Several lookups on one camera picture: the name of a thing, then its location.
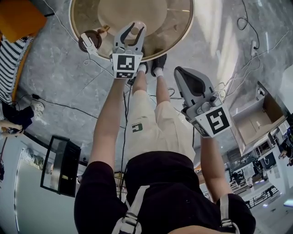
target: gray floor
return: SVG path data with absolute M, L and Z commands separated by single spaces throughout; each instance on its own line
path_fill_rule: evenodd
M 293 6 L 290 0 L 244 0 L 250 23 L 260 37 L 259 53 L 272 48 L 280 38 L 293 27 Z M 32 0 L 43 14 L 51 10 L 42 0 Z M 70 30 L 68 20 L 69 0 L 48 0 L 56 10 L 63 24 Z M 226 82 L 232 75 L 242 77 L 242 67 L 250 60 L 250 45 L 256 34 L 247 26 L 243 31 L 237 28 L 237 18 L 245 16 L 241 0 L 195 0 L 195 18 L 187 37 L 168 53 L 164 75 L 168 86 L 176 89 L 173 77 L 176 66 L 192 67 L 205 73 L 216 86 Z M 277 48 L 261 57 L 261 67 L 250 73 L 239 93 L 231 96 L 227 103 L 231 110 L 242 106 L 255 96 L 255 84 L 259 80 L 278 100 L 278 89 L 283 71 L 293 63 L 292 32 L 283 39 Z M 94 63 L 83 64 L 87 55 L 60 26 L 55 16 L 48 17 L 46 26 L 36 37 L 27 58 L 19 84 L 18 96 L 38 94 L 44 99 L 80 108 L 98 116 L 105 102 L 113 78 Z M 110 62 L 96 59 L 104 68 L 111 70 Z M 251 69 L 257 68 L 258 61 L 252 62 Z M 148 92 L 155 94 L 156 80 L 150 75 Z M 242 79 L 236 80 L 237 87 Z M 172 100 L 181 109 L 181 100 Z M 45 103 L 42 121 L 35 121 L 28 132 L 44 142 L 52 135 L 70 138 L 81 146 L 81 156 L 89 157 L 92 147 L 92 134 L 96 119 L 79 111 Z M 187 133 L 192 137 L 192 127 Z M 221 153 L 236 148 L 231 131 L 217 137 Z M 116 169 L 121 165 L 123 130 L 116 145 Z M 200 137 L 195 136 L 197 152 Z

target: black shirt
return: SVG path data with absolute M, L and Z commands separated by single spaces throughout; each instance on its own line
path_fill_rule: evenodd
M 138 221 L 143 234 L 167 234 L 175 229 L 198 225 L 220 228 L 219 201 L 204 197 L 189 158 L 174 152 L 148 152 L 128 162 L 125 174 L 130 205 L 142 185 L 144 195 Z M 75 201 L 75 223 L 80 234 L 111 234 L 127 206 L 117 198 L 114 172 L 103 162 L 91 163 L 82 177 Z M 255 219 L 241 197 L 229 194 L 229 218 L 242 234 L 253 234 Z

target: cardboard box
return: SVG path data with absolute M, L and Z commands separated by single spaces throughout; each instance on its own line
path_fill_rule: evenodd
M 266 94 L 249 107 L 232 116 L 232 133 L 241 155 L 254 149 L 254 145 L 281 124 L 285 117 L 280 106 Z

